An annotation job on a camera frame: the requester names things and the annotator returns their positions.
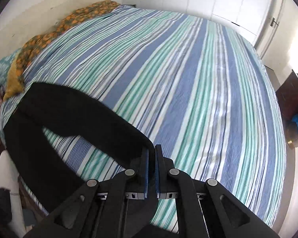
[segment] blue floral cushion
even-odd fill
[[[17,55],[17,53],[21,50],[21,48],[15,50],[12,54],[2,58],[0,60],[0,87],[2,87],[5,90],[6,83],[7,83],[7,76],[8,71],[11,67],[11,64]]]

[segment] black trousers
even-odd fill
[[[60,136],[81,135],[124,168],[149,150],[149,182],[154,182],[154,147],[139,130],[101,102],[75,89],[33,83],[4,127],[7,150],[20,175],[42,205],[53,211],[82,184],[49,144],[42,128]],[[154,216],[158,200],[133,201],[138,231]],[[139,211],[144,215],[139,218]]]

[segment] floor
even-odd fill
[[[270,79],[270,82],[272,83],[276,91],[277,89],[280,88],[280,83],[276,77],[276,74],[272,69],[266,66],[265,68],[266,68],[268,77]],[[283,126],[285,131],[286,121],[283,121]],[[291,149],[286,143],[286,173],[285,173],[285,180],[284,180],[284,186],[283,186],[283,193],[282,193],[279,212],[276,217],[276,221],[273,225],[273,230],[277,233],[280,231],[288,211],[288,206],[290,203],[292,189],[294,185],[294,176],[295,176],[295,150]]]

